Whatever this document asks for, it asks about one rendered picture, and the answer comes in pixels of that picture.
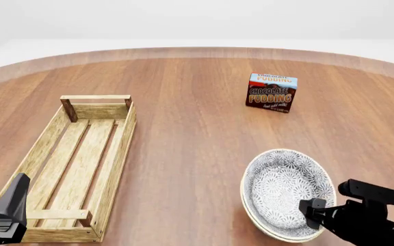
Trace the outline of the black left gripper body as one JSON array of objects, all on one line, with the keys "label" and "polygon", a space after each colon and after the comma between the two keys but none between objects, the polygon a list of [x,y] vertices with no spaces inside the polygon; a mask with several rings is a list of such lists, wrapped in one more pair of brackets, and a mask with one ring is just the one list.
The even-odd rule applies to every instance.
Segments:
[{"label": "black left gripper body", "polygon": [[27,219],[0,218],[0,244],[20,243],[27,231]]}]

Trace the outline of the wooden slat tray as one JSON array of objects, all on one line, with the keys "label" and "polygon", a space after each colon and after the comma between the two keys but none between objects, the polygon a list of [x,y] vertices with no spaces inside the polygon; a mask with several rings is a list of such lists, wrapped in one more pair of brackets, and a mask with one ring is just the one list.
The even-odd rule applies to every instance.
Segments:
[{"label": "wooden slat tray", "polygon": [[136,125],[130,96],[62,96],[23,158],[0,157],[0,197],[30,178],[21,243],[100,243]]}]

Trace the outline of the patterned grey white bowl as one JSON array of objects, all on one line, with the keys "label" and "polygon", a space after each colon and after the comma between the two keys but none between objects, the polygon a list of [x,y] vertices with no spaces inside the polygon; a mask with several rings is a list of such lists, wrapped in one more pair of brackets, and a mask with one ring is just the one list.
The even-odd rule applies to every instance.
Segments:
[{"label": "patterned grey white bowl", "polygon": [[251,222],[253,223],[253,225],[257,229],[259,229],[259,231],[264,233],[265,235],[267,235],[269,237],[272,237],[273,239],[276,239],[277,241],[283,241],[283,242],[286,242],[286,243],[306,243],[308,241],[312,241],[313,239],[316,239],[317,237],[319,237],[325,231],[325,228],[321,227],[321,229],[319,229],[318,233],[308,237],[307,239],[288,239],[288,238],[284,238],[284,237],[279,237],[278,235],[275,235],[275,234],[271,233],[270,231],[267,231],[264,227],[259,225],[258,221],[252,216],[252,213],[249,211],[249,208],[248,208],[248,206],[246,204],[246,200],[245,200],[245,196],[244,196],[243,183],[244,183],[244,181],[241,180],[240,186],[239,186],[239,193],[240,193],[240,196],[241,196],[241,202],[242,202],[243,208],[246,211],[246,213],[247,213],[249,219],[251,220]]},{"label": "patterned grey white bowl", "polygon": [[314,159],[290,149],[272,149],[256,156],[242,180],[246,204],[259,225],[288,239],[307,239],[319,230],[306,224],[300,200],[321,198],[337,203],[335,187]]}]

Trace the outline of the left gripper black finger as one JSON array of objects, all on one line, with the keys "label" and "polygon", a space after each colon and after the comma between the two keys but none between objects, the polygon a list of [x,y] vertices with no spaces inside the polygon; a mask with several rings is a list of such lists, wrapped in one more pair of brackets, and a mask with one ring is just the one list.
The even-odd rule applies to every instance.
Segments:
[{"label": "left gripper black finger", "polygon": [[29,183],[30,178],[19,173],[0,197],[0,227],[8,223],[19,223],[27,227],[26,202]]}]

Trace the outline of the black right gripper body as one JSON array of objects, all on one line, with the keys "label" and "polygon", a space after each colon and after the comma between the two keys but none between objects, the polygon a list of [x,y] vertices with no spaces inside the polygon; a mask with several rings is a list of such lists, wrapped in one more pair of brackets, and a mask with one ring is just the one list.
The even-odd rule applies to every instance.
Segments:
[{"label": "black right gripper body", "polygon": [[323,219],[322,213],[326,207],[326,200],[321,198],[311,198],[310,200],[300,200],[299,210],[306,219],[306,224],[309,228],[318,230],[321,227]]}]

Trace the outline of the chocolate pudding box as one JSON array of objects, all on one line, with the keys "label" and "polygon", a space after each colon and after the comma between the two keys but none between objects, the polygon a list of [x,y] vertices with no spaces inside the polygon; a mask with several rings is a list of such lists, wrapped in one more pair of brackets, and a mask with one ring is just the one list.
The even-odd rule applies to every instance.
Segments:
[{"label": "chocolate pudding box", "polygon": [[252,73],[248,82],[246,106],[289,113],[298,89],[298,79]]}]

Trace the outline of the flat black plate on stalk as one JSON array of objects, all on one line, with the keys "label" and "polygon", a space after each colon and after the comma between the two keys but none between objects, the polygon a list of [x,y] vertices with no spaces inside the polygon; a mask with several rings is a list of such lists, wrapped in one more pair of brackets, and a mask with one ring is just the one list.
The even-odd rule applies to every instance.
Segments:
[{"label": "flat black plate on stalk", "polygon": [[338,186],[339,193],[343,196],[362,200],[362,205],[372,213],[387,217],[388,205],[394,206],[394,190],[349,179]]}]

